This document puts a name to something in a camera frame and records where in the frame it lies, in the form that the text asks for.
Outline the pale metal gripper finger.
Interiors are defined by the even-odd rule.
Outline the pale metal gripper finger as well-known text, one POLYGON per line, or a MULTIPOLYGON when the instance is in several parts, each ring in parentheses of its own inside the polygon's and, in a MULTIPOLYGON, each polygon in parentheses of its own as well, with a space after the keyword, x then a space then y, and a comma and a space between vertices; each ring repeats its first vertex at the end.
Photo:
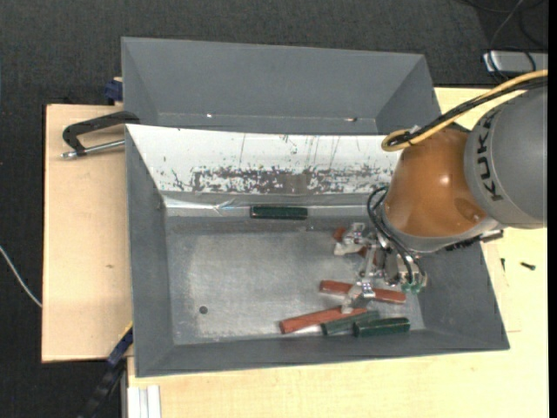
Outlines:
POLYGON ((335 245, 333 254, 344 256, 356 253, 366 256, 369 239, 365 236, 366 225, 364 223, 352 223, 348 228, 339 227, 333 233, 335 245))
POLYGON ((354 310, 367 311, 375 297, 370 281, 358 281, 349 288, 345 295, 341 304, 341 313, 351 314, 354 310))

